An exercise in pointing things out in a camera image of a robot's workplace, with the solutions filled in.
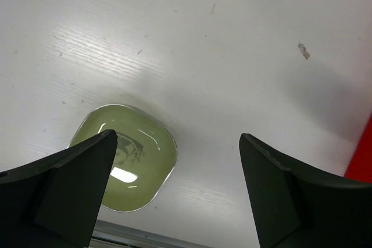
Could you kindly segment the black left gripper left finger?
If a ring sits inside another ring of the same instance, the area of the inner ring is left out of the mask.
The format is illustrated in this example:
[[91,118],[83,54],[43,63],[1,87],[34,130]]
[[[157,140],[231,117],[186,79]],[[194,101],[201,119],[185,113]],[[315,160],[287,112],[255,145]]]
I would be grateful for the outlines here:
[[1,172],[1,247],[88,247],[116,148],[105,130]]

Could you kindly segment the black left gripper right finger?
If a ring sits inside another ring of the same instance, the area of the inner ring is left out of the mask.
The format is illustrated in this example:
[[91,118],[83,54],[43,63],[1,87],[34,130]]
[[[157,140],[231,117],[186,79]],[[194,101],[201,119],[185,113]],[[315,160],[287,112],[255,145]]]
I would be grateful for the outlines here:
[[371,185],[242,134],[239,153],[261,247],[370,247]]

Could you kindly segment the green square panda plate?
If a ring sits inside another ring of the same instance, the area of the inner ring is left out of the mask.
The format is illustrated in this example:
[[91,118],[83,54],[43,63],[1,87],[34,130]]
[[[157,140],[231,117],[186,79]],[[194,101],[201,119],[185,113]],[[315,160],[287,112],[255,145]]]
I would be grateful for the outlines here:
[[109,104],[87,115],[72,137],[74,146],[114,130],[117,149],[102,206],[121,213],[148,205],[174,170],[177,145],[155,118],[128,105]]

